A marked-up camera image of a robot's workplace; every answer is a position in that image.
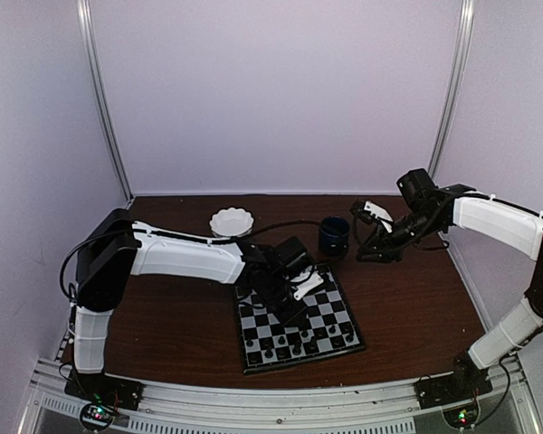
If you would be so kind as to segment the folding black silver chessboard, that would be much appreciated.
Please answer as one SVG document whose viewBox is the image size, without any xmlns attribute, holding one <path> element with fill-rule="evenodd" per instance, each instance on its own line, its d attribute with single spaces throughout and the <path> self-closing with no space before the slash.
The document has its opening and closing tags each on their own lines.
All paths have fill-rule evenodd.
<svg viewBox="0 0 543 434">
<path fill-rule="evenodd" d="M 234 313 L 245 375 L 287 369 L 298 364 L 353 354 L 366 349 L 365 339 L 332 267 L 328 264 L 321 264 L 317 267 L 317 271 L 322 276 L 324 283 L 310 291 L 302 299 L 307 305 L 306 322 L 303 328 L 282 326 L 277 318 L 263 306 L 256 293 L 244 295 L 240 291 L 235 292 Z M 334 336 L 329 335 L 331 326 L 335 326 L 338 330 Z M 314 331 L 319 328 L 325 330 L 325 337 L 322 339 L 317 339 L 314 335 Z M 316 354 L 306 353 L 305 344 L 310 339 L 304 340 L 301 337 L 301 332 L 304 330 L 310 332 L 310 339 L 317 341 L 319 351 Z M 350 332 L 353 332 L 355 336 L 353 343 L 348 343 L 345 340 L 345 335 Z M 285 337 L 285 344 L 277 343 L 281 335 Z M 272 340 L 271 347 L 263 348 L 261 346 L 261 340 L 264 338 Z M 245 345 L 248 339 L 254 341 L 252 348 Z M 292 353 L 293 345 L 296 342 L 300 342 L 301 345 L 299 355 Z M 286 348 L 290 355 L 285 359 L 279 359 L 278 348 Z M 264 353 L 269 349 L 274 352 L 274 357 L 271 360 L 264 356 Z M 259 354 L 261 362 L 250 364 L 249 354 Z"/>
</svg>

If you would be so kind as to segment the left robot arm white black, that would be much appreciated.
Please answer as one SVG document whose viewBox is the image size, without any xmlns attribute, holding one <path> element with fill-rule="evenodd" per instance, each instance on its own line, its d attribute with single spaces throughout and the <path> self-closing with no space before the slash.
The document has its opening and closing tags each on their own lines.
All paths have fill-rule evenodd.
<svg viewBox="0 0 543 434">
<path fill-rule="evenodd" d="M 74 281 L 61 273 L 62 293 L 71 304 L 72 370 L 78 388 L 92 401 L 112 392 L 104 374 L 110 318 L 128 280 L 169 275 L 212 280 L 255 293 L 283 326 L 301 326 L 303 298 L 322 284 L 313 258 L 296 237 L 277 246 L 249 236 L 209 238 L 168 231 L 135 221 L 126 209 L 113 210 L 65 258 L 76 262 Z"/>
</svg>

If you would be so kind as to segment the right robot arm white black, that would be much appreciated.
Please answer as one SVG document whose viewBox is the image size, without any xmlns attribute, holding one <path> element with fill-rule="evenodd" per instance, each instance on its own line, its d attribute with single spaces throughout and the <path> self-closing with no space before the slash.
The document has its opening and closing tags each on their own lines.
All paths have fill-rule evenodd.
<svg viewBox="0 0 543 434">
<path fill-rule="evenodd" d="M 457 227 L 508 245 L 535 264 L 520 302 L 455 358 L 445 389 L 452 398 L 461 400 L 480 385 L 491 366 L 543 330 L 543 212 L 533 212 L 465 184 L 439 187 L 423 168 L 407 172 L 396 185 L 410 210 L 400 219 L 393 219 L 385 208 L 370 201 L 356 201 L 351 206 L 354 223 L 376 227 L 365 239 L 357 240 L 357 261 L 399 261 L 406 248 L 424 237 Z"/>
</svg>

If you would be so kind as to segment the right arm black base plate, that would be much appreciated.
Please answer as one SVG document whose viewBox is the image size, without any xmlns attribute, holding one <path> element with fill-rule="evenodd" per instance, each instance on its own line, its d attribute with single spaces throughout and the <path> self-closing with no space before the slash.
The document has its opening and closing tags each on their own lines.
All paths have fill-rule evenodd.
<svg viewBox="0 0 543 434">
<path fill-rule="evenodd" d="M 453 374 L 422 378 L 414 384 L 416 398 L 422 410 L 471 400 L 475 394 L 483 395 L 492 390 L 490 380 L 458 383 Z"/>
</svg>

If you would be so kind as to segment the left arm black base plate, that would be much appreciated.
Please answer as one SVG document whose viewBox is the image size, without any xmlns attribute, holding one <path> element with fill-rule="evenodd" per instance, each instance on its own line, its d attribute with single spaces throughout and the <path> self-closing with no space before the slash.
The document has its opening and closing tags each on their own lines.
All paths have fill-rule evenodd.
<svg viewBox="0 0 543 434">
<path fill-rule="evenodd" d="M 141 382 L 108 376 L 105 373 L 82 374 L 71 372 L 64 392 L 67 395 L 92 401 L 119 410 L 137 410 L 144 385 Z"/>
</svg>

